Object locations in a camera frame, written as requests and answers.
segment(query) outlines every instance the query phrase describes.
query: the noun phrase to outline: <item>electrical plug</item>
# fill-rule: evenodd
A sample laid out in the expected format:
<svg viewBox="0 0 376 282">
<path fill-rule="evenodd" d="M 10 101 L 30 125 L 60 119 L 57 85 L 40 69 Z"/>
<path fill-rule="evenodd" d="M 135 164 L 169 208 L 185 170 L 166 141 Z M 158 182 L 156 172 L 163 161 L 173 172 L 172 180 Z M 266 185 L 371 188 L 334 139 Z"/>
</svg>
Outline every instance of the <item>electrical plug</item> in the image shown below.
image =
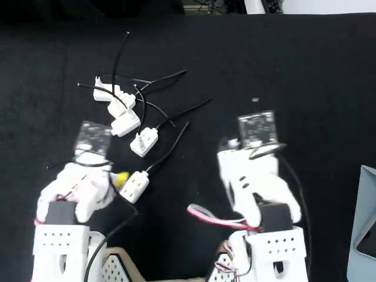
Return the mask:
<svg viewBox="0 0 376 282">
<path fill-rule="evenodd" d="M 111 123 L 112 135 L 122 137 L 139 127 L 140 124 L 141 121 L 136 113 L 133 110 L 127 110 Z"/>
<path fill-rule="evenodd" d="M 120 195 L 134 204 L 149 185 L 149 174 L 145 171 L 134 172 L 120 190 Z"/>
<path fill-rule="evenodd" d="M 132 110 L 134 108 L 136 104 L 135 95 L 133 94 L 130 95 L 128 93 L 124 93 L 123 91 L 120 91 L 120 93 L 118 94 L 118 97 L 120 98 L 121 101 L 123 101 L 123 103 L 126 105 L 126 107 L 129 110 Z M 127 111 L 124 105 L 121 104 L 120 101 L 114 97 L 112 97 L 112 100 L 110 104 L 108 105 L 107 109 L 110 115 L 112 115 L 115 119 L 117 119 L 119 116 L 121 116 Z"/>
<path fill-rule="evenodd" d="M 100 80 L 100 77 L 95 77 L 95 86 L 105 88 L 108 91 L 112 91 L 112 84 L 110 83 L 102 83 Z M 115 94 L 118 95 L 120 93 L 120 86 L 115 85 Z M 94 100 L 98 102 L 111 102 L 112 100 L 112 95 L 109 93 L 106 93 L 104 91 L 94 89 L 93 92 Z"/>
<path fill-rule="evenodd" d="M 140 157 L 145 155 L 158 141 L 158 130 L 155 128 L 146 127 L 141 131 L 141 134 L 136 134 L 135 139 L 130 143 L 130 149 Z"/>
</svg>

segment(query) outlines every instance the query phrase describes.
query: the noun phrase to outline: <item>red and white wire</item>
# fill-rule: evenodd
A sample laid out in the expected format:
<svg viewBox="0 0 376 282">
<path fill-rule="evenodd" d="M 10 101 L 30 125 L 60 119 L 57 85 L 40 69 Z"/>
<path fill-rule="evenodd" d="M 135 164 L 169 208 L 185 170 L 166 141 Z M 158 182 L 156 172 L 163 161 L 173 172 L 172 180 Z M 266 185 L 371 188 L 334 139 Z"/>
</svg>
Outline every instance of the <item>red and white wire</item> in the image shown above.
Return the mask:
<svg viewBox="0 0 376 282">
<path fill-rule="evenodd" d="M 210 212 L 209 210 L 205 209 L 202 206 L 199 206 L 198 204 L 190 204 L 187 208 L 187 211 L 192 216 L 197 217 L 198 219 L 206 223 L 227 226 L 227 227 L 231 227 L 234 229 L 251 230 L 251 231 L 259 230 L 258 227 L 251 227 L 248 224 L 241 223 L 244 221 L 244 219 L 237 219 L 237 220 L 219 219 L 212 212 Z"/>
</svg>

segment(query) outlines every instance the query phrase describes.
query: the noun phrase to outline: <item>perforated white bracket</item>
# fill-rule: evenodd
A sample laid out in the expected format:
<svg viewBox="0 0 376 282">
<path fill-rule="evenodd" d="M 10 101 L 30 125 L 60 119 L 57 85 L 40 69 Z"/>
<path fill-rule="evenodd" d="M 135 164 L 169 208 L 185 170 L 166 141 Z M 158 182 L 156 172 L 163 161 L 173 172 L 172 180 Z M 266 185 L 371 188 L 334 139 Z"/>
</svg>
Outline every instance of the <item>perforated white bracket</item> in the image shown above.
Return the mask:
<svg viewBox="0 0 376 282">
<path fill-rule="evenodd" d="M 252 249 L 252 268 L 250 279 L 255 282 L 308 282 L 306 271 L 306 245 L 303 229 L 279 232 L 256 233 L 246 236 Z M 273 263 L 283 263 L 283 272 L 279 273 Z"/>
<path fill-rule="evenodd" d="M 36 226 L 32 281 L 81 282 L 86 268 L 88 243 L 87 226 Z"/>
<path fill-rule="evenodd" d="M 231 258 L 226 253 L 221 253 L 216 261 L 224 266 L 227 266 L 228 268 L 233 268 Z M 214 268 L 207 279 L 207 282 L 234 282 L 234 273 L 225 273 L 217 268 Z"/>
<path fill-rule="evenodd" d="M 102 282 L 130 282 L 117 255 L 111 254 L 102 267 Z"/>
</svg>

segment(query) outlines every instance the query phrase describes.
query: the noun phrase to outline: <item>circuit board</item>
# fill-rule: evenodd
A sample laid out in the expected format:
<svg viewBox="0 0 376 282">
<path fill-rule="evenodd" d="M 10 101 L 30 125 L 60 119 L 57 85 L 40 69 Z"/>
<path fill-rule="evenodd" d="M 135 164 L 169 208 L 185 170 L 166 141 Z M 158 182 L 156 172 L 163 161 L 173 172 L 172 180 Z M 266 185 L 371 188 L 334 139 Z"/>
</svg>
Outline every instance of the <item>circuit board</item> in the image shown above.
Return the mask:
<svg viewBox="0 0 376 282">
<path fill-rule="evenodd" d="M 239 116 L 238 121 L 243 148 L 256 148 L 278 143 L 272 111 Z"/>
</svg>

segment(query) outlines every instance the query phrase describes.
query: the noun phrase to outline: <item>white wire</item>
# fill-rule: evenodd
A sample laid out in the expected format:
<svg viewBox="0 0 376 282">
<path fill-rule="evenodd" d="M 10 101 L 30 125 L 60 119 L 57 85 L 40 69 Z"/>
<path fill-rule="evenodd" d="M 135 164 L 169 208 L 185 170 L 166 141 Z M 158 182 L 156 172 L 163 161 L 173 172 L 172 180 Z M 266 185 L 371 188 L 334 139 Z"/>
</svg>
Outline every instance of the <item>white wire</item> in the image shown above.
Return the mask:
<svg viewBox="0 0 376 282">
<path fill-rule="evenodd" d="M 199 206 L 198 204 L 190 204 L 188 206 L 188 208 L 191 208 L 191 209 L 195 209 L 195 210 L 198 210 L 199 212 L 202 212 L 204 214 L 206 214 L 207 216 L 211 217 L 212 219 L 217 219 L 217 220 L 225 220 L 225 219 L 219 219 L 218 217 L 216 217 L 210 210 L 208 209 L 205 209 L 204 207 L 202 206 Z M 234 222 L 234 223 L 238 223 L 238 222 L 243 222 L 245 221 L 246 219 L 245 218 L 242 218 L 242 219 L 226 219 L 225 221 L 227 222 Z"/>
</svg>

